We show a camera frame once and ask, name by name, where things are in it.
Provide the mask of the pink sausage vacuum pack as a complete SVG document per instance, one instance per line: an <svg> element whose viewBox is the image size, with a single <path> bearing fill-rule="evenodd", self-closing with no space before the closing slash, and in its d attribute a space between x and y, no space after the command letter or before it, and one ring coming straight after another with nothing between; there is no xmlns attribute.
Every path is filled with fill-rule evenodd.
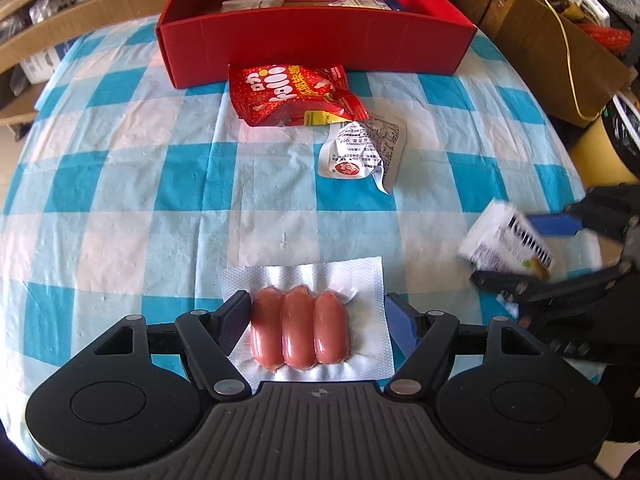
<svg viewBox="0 0 640 480"><path fill-rule="evenodd" d="M221 272L222 296L248 292L250 322L230 360L263 382L352 382L394 371L380 257Z"/></svg>

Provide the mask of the small white sauce packet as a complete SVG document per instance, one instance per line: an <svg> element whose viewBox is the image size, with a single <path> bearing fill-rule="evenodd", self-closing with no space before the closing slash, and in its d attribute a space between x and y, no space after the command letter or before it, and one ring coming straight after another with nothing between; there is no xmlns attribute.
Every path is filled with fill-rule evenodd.
<svg viewBox="0 0 640 480"><path fill-rule="evenodd" d="M407 125L396 116L370 113L365 120L330 125L318 173L336 180L371 177L380 192L390 195L407 138Z"/></svg>

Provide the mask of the red candy bag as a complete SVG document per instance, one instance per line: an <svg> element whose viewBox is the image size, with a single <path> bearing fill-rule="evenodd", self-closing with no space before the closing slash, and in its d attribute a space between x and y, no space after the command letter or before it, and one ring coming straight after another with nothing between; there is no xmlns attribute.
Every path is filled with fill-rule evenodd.
<svg viewBox="0 0 640 480"><path fill-rule="evenodd" d="M349 90L341 65L231 65L228 76L231 103L251 127L324 126L369 118L358 96Z"/></svg>

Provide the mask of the orange pastry clear packet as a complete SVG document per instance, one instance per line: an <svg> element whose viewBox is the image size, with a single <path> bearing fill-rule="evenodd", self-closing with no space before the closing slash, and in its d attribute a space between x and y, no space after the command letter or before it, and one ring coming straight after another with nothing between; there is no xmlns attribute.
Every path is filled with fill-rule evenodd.
<svg viewBox="0 0 640 480"><path fill-rule="evenodd" d="M392 8L384 0L333 0L330 6L390 11Z"/></svg>

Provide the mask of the white snack pouch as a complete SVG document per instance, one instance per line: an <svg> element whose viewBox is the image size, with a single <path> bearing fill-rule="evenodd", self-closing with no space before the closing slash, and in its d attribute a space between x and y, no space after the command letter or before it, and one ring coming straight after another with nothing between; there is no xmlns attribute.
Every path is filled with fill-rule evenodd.
<svg viewBox="0 0 640 480"><path fill-rule="evenodd" d="M280 8L284 3L285 0L226 0L222 3L221 13Z"/></svg>

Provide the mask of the clear bag white snack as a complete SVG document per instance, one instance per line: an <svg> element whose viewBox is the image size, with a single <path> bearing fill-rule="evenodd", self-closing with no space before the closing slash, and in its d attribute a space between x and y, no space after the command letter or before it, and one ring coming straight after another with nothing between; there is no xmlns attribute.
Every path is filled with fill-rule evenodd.
<svg viewBox="0 0 640 480"><path fill-rule="evenodd" d="M479 271L548 280L555 258L529 220L510 203L492 200L470 227L458 255Z"/></svg>

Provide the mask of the yellow round bin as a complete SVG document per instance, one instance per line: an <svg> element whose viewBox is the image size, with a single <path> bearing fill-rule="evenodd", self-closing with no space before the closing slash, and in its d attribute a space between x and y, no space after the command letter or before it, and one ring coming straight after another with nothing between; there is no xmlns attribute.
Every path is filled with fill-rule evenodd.
<svg viewBox="0 0 640 480"><path fill-rule="evenodd" d="M639 110L616 93L570 148L584 188L639 183Z"/></svg>

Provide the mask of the blue white checkered tablecloth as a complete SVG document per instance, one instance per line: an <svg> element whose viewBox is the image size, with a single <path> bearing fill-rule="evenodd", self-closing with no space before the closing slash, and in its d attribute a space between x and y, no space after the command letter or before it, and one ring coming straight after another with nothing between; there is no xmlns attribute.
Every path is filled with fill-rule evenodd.
<svg viewBox="0 0 640 480"><path fill-rule="evenodd" d="M536 214L584 194L536 99L483 35L451 76L348 84L406 123L390 194L320 176L325 128L250 128L225 84L174 88L153 20L76 41L1 205L1 419L23 453L32 390L129 313L216 307L228 266L378 257L386 289L418 308L501 313L458 255L477 216L491 200Z"/></svg>

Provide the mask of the white power strip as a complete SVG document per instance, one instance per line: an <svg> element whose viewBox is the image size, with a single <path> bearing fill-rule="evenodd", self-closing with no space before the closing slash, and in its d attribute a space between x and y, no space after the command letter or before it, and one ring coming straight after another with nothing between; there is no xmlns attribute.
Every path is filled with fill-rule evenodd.
<svg viewBox="0 0 640 480"><path fill-rule="evenodd" d="M589 15L590 18L601 27L611 25L611 17L608 10L599 2L599 0L580 0L582 12Z"/></svg>

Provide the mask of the red cardboard box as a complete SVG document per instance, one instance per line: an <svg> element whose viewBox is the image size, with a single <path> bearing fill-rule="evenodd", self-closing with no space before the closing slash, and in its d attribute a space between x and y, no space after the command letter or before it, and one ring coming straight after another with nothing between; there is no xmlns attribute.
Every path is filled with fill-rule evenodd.
<svg viewBox="0 0 640 480"><path fill-rule="evenodd" d="M280 8L221 13L224 1L167 0L156 36L175 88L224 81L231 65L451 75L476 34L448 0L398 0L402 11L285 0Z"/></svg>

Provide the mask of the wooden TV stand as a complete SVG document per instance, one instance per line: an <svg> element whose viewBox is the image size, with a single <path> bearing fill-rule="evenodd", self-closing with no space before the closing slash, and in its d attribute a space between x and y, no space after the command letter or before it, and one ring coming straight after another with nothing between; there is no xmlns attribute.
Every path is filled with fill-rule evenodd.
<svg viewBox="0 0 640 480"><path fill-rule="evenodd" d="M1 44L1 70L6 72L32 55L65 44L102 27L146 18L167 0L87 0L74 4L18 32Z"/></svg>

